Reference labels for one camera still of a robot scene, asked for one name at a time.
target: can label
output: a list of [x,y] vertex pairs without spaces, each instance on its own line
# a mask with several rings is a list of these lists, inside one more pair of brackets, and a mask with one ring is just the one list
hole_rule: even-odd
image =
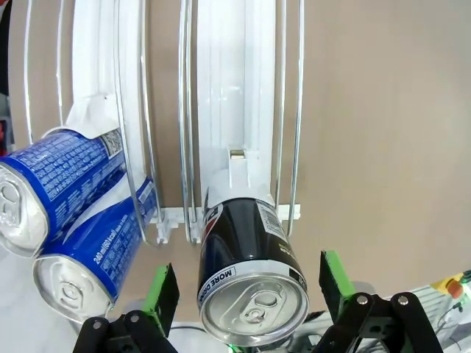
[[212,276],[201,287],[198,292],[198,306],[201,307],[206,298],[212,293],[216,292],[222,287],[229,279],[235,276],[243,276],[246,274],[277,274],[283,277],[291,277],[294,281],[299,283],[304,291],[307,291],[306,281],[302,274],[291,266],[280,263],[274,260],[255,260],[237,263],[228,268],[223,268],[217,274]]
[[306,290],[296,257],[275,209],[254,199],[233,199],[207,211],[199,264],[199,307],[233,277],[279,274]]
[[201,304],[206,296],[211,292],[211,289],[219,284],[222,284],[226,279],[234,277],[237,274],[234,266],[225,268],[212,276],[201,288],[198,294],[198,302]]
[[280,219],[275,209],[272,207],[267,207],[265,203],[257,201],[258,212],[260,212],[260,217],[262,218],[263,228],[265,232],[273,234],[274,236],[279,237],[279,239],[287,241],[285,236],[285,231],[281,225]]
[[[115,188],[127,187],[124,176]],[[92,207],[101,207],[104,198],[113,198],[118,189],[112,188]],[[138,189],[138,203],[146,227],[155,213],[156,196],[152,181],[146,179]],[[41,256],[59,254],[70,257],[88,268],[110,294],[112,301],[129,271],[132,259],[141,243],[137,215],[132,199],[113,204],[93,215],[63,240],[47,246]]]
[[216,207],[211,208],[205,215],[205,219],[203,220],[204,229],[202,233],[202,243],[205,242],[206,236],[211,232],[214,227],[214,224],[218,221],[219,217],[221,217],[223,206],[222,204],[218,204]]
[[118,130],[89,140],[59,130],[1,159],[31,185],[55,235],[124,162]]

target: can rim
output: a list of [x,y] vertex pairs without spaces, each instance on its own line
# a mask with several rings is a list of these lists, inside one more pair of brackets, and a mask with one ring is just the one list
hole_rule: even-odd
[[88,276],[90,276],[96,282],[98,287],[101,290],[103,290],[103,293],[105,293],[106,297],[109,299],[110,304],[108,305],[106,313],[113,308],[113,306],[114,306],[113,297],[110,295],[110,292],[104,287],[102,281],[100,281],[99,278],[92,271],[90,271],[85,265],[83,265],[81,262],[75,260],[73,257],[67,256],[67,255],[64,255],[64,254],[47,254],[47,255],[44,255],[44,256],[39,256],[34,260],[33,265],[32,265],[32,276],[33,276],[33,280],[35,281],[36,288],[38,289],[38,292],[39,292],[41,298],[43,298],[43,300],[47,303],[48,306],[50,306],[50,308],[52,308],[54,311],[56,311],[57,313],[59,313],[63,317],[67,318],[68,320],[71,320],[73,322],[77,322],[78,324],[83,324],[83,322],[88,319],[88,318],[81,319],[81,318],[78,318],[76,315],[69,316],[66,313],[64,313],[63,312],[63,307],[58,305],[57,302],[55,300],[53,300],[53,298],[49,295],[49,293],[46,290],[44,290],[43,286],[40,284],[40,281],[39,281],[39,278],[38,278],[38,276],[39,276],[38,275],[38,267],[39,267],[40,263],[43,260],[47,260],[47,259],[52,258],[52,257],[58,257],[60,259],[64,259],[64,260],[69,261],[73,265],[80,266],[80,269],[82,269]]
[[[276,329],[272,332],[264,333],[262,335],[237,335],[237,334],[234,334],[234,333],[231,333],[231,332],[228,332],[228,331],[224,331],[225,332],[225,334],[224,334],[225,337],[221,337],[221,334],[223,333],[223,330],[221,330],[221,329],[215,330],[215,329],[213,329],[213,327],[208,325],[209,320],[208,320],[208,317],[205,315],[206,314],[206,307],[207,307],[208,303],[211,301],[211,299],[214,297],[214,295],[216,293],[218,293],[219,291],[227,288],[229,285],[233,285],[234,283],[243,282],[245,280],[248,280],[248,279],[251,279],[251,278],[257,278],[257,277],[260,277],[260,276],[267,276],[270,279],[281,279],[285,282],[288,282],[288,283],[292,284],[293,287],[295,289],[297,289],[297,293],[301,297],[302,304],[305,304],[304,313],[302,315],[300,315],[300,318],[299,318],[299,320],[297,320],[296,324],[293,324],[292,327],[288,330],[286,330],[285,327],[279,327],[278,329]],[[218,290],[213,291],[204,300],[204,302],[201,304],[201,308],[199,310],[199,319],[201,320],[202,325],[206,329],[206,331],[208,333],[210,333],[214,338],[220,340],[221,342],[224,342],[226,344],[235,344],[237,346],[254,346],[254,345],[263,346],[263,345],[266,345],[266,344],[274,343],[274,342],[276,342],[278,340],[281,340],[283,338],[286,338],[290,334],[292,334],[295,331],[295,329],[300,324],[303,323],[303,321],[305,320],[305,318],[308,314],[308,311],[309,311],[309,296],[308,296],[307,292],[305,291],[305,289],[301,286],[301,284],[298,283],[298,281],[296,281],[295,279],[293,279],[289,276],[283,275],[283,274],[274,274],[272,272],[260,272],[260,273],[257,273],[257,274],[251,273],[251,274],[243,274],[241,276],[237,276],[236,278],[228,280],[226,283],[224,283],[223,285],[218,287]],[[263,339],[254,340],[253,339],[254,337],[265,338],[265,340],[263,340]]]
[[22,186],[24,186],[29,191],[32,198],[36,201],[36,205],[38,206],[44,218],[46,219],[47,227],[44,235],[42,236],[41,242],[38,243],[38,246],[35,249],[28,250],[23,246],[16,245],[2,231],[0,231],[0,243],[7,251],[11,252],[12,254],[28,258],[34,257],[40,251],[41,246],[46,241],[47,236],[49,234],[49,230],[51,229],[51,221],[49,219],[49,215],[46,212],[46,208],[44,207],[43,203],[41,202],[35,190],[33,189],[33,187],[25,176],[22,173],[18,172],[16,169],[12,168],[10,165],[6,164],[5,162],[0,162],[0,166],[2,168],[7,169],[7,171],[9,171],[14,177],[18,178],[20,181],[23,182]]

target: orange object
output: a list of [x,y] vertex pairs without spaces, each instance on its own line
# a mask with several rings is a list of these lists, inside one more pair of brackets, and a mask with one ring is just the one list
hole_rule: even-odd
[[430,286],[438,290],[438,292],[448,295],[447,284],[450,280],[454,279],[455,281],[459,282],[459,280],[463,277],[463,272],[460,274],[456,274],[454,276],[449,276],[444,278],[438,282],[431,283]]
[[447,285],[447,292],[453,297],[453,299],[459,298],[463,294],[463,286],[460,282],[451,279]]

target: metal rod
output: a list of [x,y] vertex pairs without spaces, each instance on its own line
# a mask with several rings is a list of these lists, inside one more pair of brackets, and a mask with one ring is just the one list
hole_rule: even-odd
[[294,205],[296,203],[297,172],[300,163],[302,84],[304,81],[304,0],[300,0],[300,43],[297,70],[296,136],[294,140],[293,175],[291,176],[291,198],[289,201],[288,236],[290,236],[293,231]]
[[60,1],[59,21],[57,22],[57,48],[56,48],[56,80],[57,80],[57,100],[59,101],[59,122],[64,125],[62,109],[62,23],[64,18],[64,0]]
[[281,0],[281,65],[280,65],[280,111],[278,116],[277,179],[275,185],[275,209],[280,206],[281,160],[283,156],[283,128],[285,125],[286,89],[286,0]]
[[188,132],[188,167],[190,168],[191,222],[196,223],[196,202],[194,195],[193,161],[193,113],[191,106],[191,26],[193,20],[193,0],[188,0],[186,13],[186,129]]
[[178,128],[180,132],[180,167],[183,195],[183,218],[185,219],[186,240],[192,243],[190,231],[190,215],[188,210],[188,173],[186,170],[185,145],[185,23],[186,0],[181,0],[180,28],[178,40]]
[[145,127],[147,133],[147,140],[149,141],[149,163],[150,163],[150,173],[152,175],[152,179],[154,180],[154,192],[155,197],[157,199],[157,222],[163,223],[163,214],[161,209],[161,197],[159,193],[158,186],[159,181],[157,179],[158,172],[157,172],[157,164],[156,156],[154,155],[154,146],[152,142],[152,130],[150,124],[150,111],[149,111],[149,94],[147,91],[147,52],[146,52],[146,44],[147,44],[147,25],[146,25],[146,9],[147,9],[147,0],[141,0],[141,28],[139,32],[139,37],[141,39],[141,91],[142,91],[142,99],[143,99],[143,112],[144,112],[144,120],[145,120]]
[[119,60],[119,43],[120,43],[120,33],[119,33],[119,8],[121,0],[115,0],[114,8],[114,43],[113,43],[113,64],[114,64],[114,73],[115,73],[115,92],[116,92],[116,107],[118,109],[118,121],[119,129],[121,130],[121,140],[123,142],[123,153],[124,153],[124,162],[126,164],[126,174],[127,181],[130,185],[130,193],[132,203],[134,204],[134,211],[136,219],[138,221],[139,231],[141,232],[141,237],[144,242],[148,243],[146,239],[146,233],[144,232],[144,221],[142,219],[141,211],[139,210],[138,196],[135,191],[134,176],[132,175],[132,167],[130,160],[130,152],[127,144],[127,133],[126,133],[126,119],[124,119],[124,110],[123,110],[123,97],[121,95],[121,67]]
[[26,27],[24,29],[24,54],[23,54],[23,84],[24,84],[24,101],[26,113],[26,127],[28,128],[28,140],[32,145],[32,127],[31,127],[31,111],[29,106],[29,28],[31,24],[31,8],[33,0],[28,0],[28,9],[26,11]]

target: can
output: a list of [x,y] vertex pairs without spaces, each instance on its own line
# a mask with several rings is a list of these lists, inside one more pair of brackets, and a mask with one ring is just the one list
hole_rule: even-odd
[[272,205],[231,199],[205,213],[197,302],[206,330],[237,346],[274,343],[304,321],[306,281]]
[[0,243],[34,256],[123,162],[118,130],[93,140],[56,130],[0,158]]
[[[123,191],[127,197],[113,203]],[[155,213],[151,180],[138,189],[144,224]],[[115,303],[141,243],[127,178],[89,207],[68,234],[45,247],[33,263],[33,278],[44,301],[66,318],[83,323]]]

